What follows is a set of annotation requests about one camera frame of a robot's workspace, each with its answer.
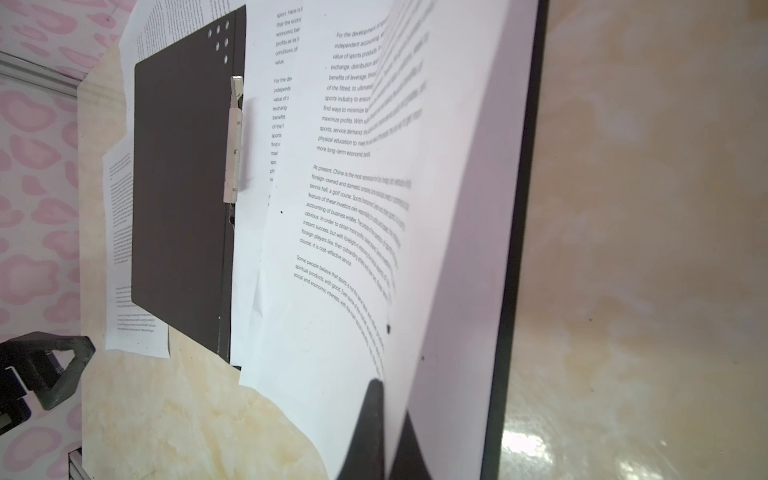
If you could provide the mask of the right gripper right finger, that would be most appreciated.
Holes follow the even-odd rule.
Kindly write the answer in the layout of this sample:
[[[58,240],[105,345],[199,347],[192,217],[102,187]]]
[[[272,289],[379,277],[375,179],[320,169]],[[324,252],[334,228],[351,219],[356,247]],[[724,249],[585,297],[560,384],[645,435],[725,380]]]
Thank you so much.
[[[409,413],[406,413],[390,480],[431,480]]]

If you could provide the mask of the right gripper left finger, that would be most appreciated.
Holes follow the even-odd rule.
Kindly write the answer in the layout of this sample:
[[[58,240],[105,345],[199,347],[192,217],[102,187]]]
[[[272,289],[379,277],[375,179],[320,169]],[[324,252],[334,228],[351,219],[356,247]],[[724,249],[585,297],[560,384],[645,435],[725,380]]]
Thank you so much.
[[[338,480],[384,478],[383,422],[384,386],[381,380],[374,379],[368,384]]]

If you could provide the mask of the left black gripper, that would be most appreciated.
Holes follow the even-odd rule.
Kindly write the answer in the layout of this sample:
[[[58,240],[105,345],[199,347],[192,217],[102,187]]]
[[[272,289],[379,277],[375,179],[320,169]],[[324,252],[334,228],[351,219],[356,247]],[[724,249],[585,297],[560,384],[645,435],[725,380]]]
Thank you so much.
[[[68,400],[95,352],[87,336],[37,331],[2,342],[0,434],[30,419],[29,392],[45,411]]]

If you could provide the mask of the printed paper sheet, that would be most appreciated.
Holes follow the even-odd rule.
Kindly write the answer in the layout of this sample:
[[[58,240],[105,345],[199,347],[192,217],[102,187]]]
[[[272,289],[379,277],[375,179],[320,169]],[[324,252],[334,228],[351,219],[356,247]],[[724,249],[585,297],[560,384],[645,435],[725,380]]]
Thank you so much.
[[[230,364],[248,357],[266,217],[285,136],[302,1],[247,1],[241,169],[235,212]]]
[[[129,135],[134,130],[136,64],[245,4],[237,0],[136,2],[119,40]]]

